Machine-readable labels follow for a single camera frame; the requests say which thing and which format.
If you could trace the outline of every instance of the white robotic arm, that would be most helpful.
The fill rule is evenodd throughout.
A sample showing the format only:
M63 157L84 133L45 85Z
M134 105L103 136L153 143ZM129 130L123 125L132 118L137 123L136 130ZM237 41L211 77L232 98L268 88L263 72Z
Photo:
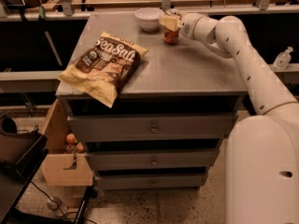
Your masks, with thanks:
M232 57L257 116L238 122L225 149L225 223L299 223L299 104L234 16L182 16L181 33Z

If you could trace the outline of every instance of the drawer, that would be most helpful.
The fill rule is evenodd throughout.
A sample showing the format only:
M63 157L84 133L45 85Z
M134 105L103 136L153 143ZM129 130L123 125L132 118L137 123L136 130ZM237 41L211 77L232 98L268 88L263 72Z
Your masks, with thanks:
M210 167L218 150L192 149L167 151L95 152L86 154L87 162L94 171Z
M231 113L69 117L83 142L223 138L233 128Z
M101 190L186 188L203 186L206 182L206 176L206 173L180 175L99 175L96 177L96 183Z

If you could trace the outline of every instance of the gray tabletop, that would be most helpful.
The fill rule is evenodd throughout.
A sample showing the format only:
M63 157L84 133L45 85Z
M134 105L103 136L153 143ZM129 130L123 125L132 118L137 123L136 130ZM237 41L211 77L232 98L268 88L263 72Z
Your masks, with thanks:
M121 91L122 97L159 95L234 95L246 88L233 59L224 59L197 41L180 37L178 44L164 43L163 28L142 31L133 12L99 12L89 18L71 61L94 45L103 31L149 49L133 76ZM58 97L87 96L64 82Z

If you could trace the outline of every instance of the drawer knob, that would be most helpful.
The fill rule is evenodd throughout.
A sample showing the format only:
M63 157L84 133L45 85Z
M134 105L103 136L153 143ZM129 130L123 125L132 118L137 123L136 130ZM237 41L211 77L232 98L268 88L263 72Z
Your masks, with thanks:
M151 160L151 164L154 165L154 166L157 165L157 161L156 161L156 159L152 159L152 160Z
M159 132L159 129L155 125L152 125L150 131L151 133L156 134Z

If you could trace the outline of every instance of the bag of chips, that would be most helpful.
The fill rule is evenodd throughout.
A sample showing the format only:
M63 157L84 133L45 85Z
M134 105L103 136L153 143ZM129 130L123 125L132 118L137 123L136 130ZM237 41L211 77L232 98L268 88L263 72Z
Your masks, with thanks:
M59 79L112 107L148 51L103 32L93 47L66 67Z

